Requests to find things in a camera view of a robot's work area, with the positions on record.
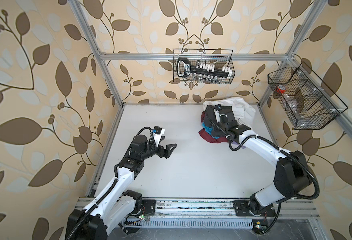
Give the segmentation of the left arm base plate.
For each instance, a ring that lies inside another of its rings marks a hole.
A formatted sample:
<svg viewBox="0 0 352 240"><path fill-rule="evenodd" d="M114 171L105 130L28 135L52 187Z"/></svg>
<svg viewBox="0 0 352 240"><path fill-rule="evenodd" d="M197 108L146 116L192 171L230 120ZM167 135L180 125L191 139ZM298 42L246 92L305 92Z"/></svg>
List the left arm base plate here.
<svg viewBox="0 0 352 240"><path fill-rule="evenodd" d="M156 211L156 200L154 199L144 199L139 200L135 203L134 210L128 214L128 216L134 216L138 218L139 216L152 216Z"/></svg>

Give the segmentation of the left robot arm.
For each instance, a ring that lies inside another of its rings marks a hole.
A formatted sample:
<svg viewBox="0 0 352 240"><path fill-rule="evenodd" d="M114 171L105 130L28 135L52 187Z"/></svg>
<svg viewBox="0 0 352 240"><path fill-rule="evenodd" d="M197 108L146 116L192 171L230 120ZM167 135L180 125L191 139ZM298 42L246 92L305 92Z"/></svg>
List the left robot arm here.
<svg viewBox="0 0 352 240"><path fill-rule="evenodd" d="M160 145L160 135L147 138L136 135L123 159L114 166L114 177L82 210L73 210L68 218L67 240L106 240L122 220L133 215L141 217L142 194L128 186L144 168L145 160L153 156L168 159L176 144Z"/></svg>

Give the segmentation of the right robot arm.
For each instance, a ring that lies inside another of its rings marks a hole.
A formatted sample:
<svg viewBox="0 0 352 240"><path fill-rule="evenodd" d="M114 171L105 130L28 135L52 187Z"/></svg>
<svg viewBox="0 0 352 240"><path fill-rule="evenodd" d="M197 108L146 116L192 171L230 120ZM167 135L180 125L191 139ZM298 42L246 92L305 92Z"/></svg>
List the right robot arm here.
<svg viewBox="0 0 352 240"><path fill-rule="evenodd" d="M256 134L249 126L239 124L230 106L208 105L204 125L211 129L212 137L226 138L231 151L246 147L274 167L273 182L249 198L246 209L253 215L258 216L268 206L291 198L315 200L320 195L319 182L302 152L290 152Z"/></svg>

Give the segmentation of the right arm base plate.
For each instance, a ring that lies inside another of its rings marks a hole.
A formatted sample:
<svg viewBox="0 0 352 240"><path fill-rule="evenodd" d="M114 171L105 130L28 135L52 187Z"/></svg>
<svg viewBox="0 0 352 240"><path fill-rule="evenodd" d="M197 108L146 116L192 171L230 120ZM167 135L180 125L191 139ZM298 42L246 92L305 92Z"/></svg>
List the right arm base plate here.
<svg viewBox="0 0 352 240"><path fill-rule="evenodd" d="M257 201L236 200L233 208L237 217L275 217L276 212L272 204L263 207Z"/></svg>

